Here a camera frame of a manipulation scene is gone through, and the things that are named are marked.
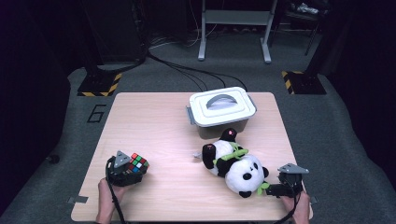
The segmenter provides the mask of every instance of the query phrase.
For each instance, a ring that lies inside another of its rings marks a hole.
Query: panda ear
[[[268,172],[267,168],[262,167],[262,170],[264,171],[264,177],[267,177],[270,173]]]
[[[250,195],[251,195],[251,191],[239,191],[239,195],[240,195],[242,198],[248,198],[248,197],[250,197]]]
[[[237,132],[234,128],[228,128],[223,131],[219,140],[224,140],[227,142],[235,142],[236,134]]]

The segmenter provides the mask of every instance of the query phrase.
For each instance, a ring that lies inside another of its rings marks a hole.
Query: stuffed toy
[[[203,146],[202,160],[213,175],[225,178],[229,189],[248,198],[252,192],[261,193],[266,188],[264,178],[269,173],[255,156],[235,142],[236,135],[233,128],[224,130],[218,141]]]

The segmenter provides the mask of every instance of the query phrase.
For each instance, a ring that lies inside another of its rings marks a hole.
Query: person's arm
[[[285,204],[286,210],[289,212],[294,207],[294,199],[286,196],[280,197],[283,204]],[[297,203],[296,210],[293,214],[293,221],[295,224],[309,224],[309,204],[310,197],[305,192],[300,193],[300,201]]]
[[[134,185],[126,187],[112,186],[114,194],[117,196],[119,203],[121,202],[125,192],[131,189]],[[113,197],[111,196],[110,188],[108,187],[105,178],[101,179],[98,184],[99,188],[99,208],[96,216],[96,223],[109,224],[113,217],[113,212],[116,206],[113,203]]]

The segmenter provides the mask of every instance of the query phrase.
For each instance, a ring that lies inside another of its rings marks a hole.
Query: panda black leg
[[[216,147],[213,144],[206,144],[202,147],[202,160],[207,169],[213,169],[213,160],[216,158]]]

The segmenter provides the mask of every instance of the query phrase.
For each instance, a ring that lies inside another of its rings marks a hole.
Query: metal stand
[[[275,15],[277,0],[273,1],[270,11],[233,11],[233,10],[206,10],[205,0],[202,2],[202,33],[198,60],[205,59],[206,50],[206,25],[215,24],[241,24],[241,25],[266,25],[265,35],[260,38],[262,54],[265,63],[271,63],[270,51],[268,49],[268,36]]]

